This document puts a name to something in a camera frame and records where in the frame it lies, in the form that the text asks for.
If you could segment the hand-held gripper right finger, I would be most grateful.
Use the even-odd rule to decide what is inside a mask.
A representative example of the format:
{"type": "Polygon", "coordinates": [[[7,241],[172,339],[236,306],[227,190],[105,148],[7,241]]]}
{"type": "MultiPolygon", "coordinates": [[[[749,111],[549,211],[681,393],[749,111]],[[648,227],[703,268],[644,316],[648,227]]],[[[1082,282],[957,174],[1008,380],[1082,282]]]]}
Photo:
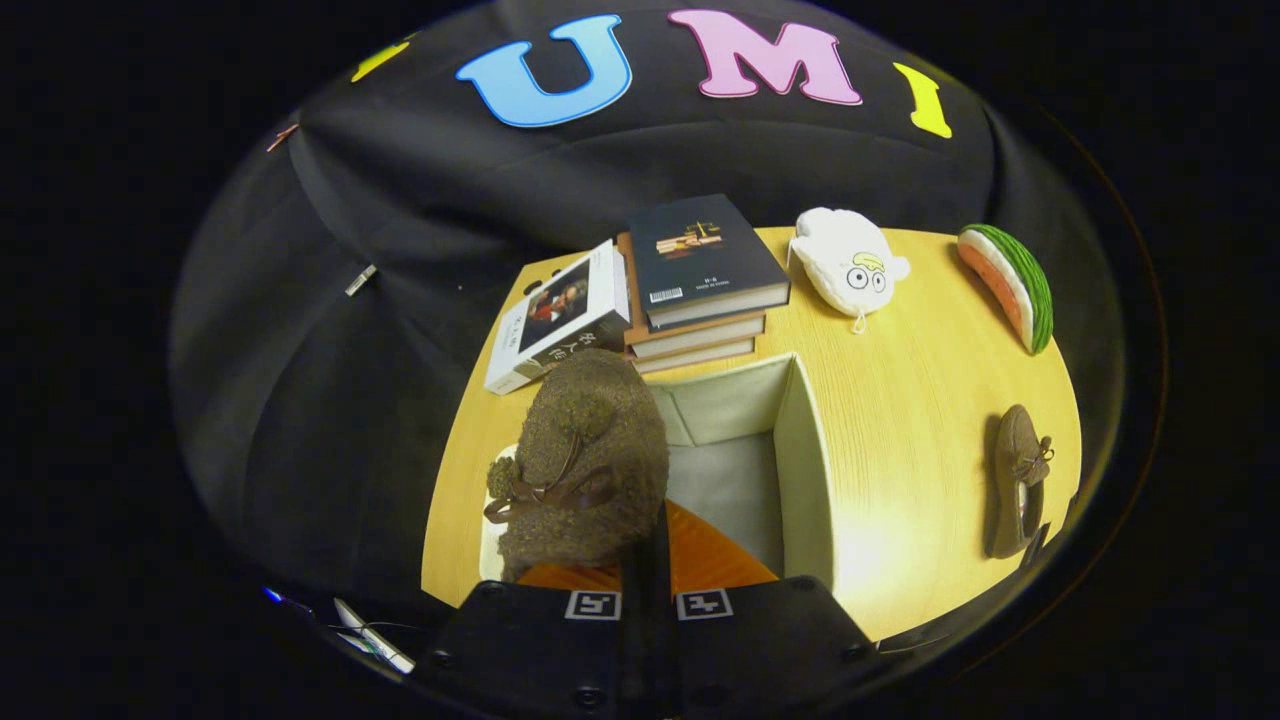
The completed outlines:
{"type": "Polygon", "coordinates": [[[777,577],[666,505],[669,652],[681,719],[827,719],[877,682],[874,643],[814,577],[777,577]]]}

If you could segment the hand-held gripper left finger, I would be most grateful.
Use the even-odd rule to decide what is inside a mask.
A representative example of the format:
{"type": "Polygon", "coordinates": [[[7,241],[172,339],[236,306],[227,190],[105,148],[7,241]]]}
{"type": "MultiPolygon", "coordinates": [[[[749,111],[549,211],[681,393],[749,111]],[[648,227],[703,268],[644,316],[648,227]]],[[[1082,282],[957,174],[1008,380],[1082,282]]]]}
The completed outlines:
{"type": "Polygon", "coordinates": [[[622,559],[618,592],[477,584],[413,670],[468,719],[650,719],[653,546],[622,559]]]}

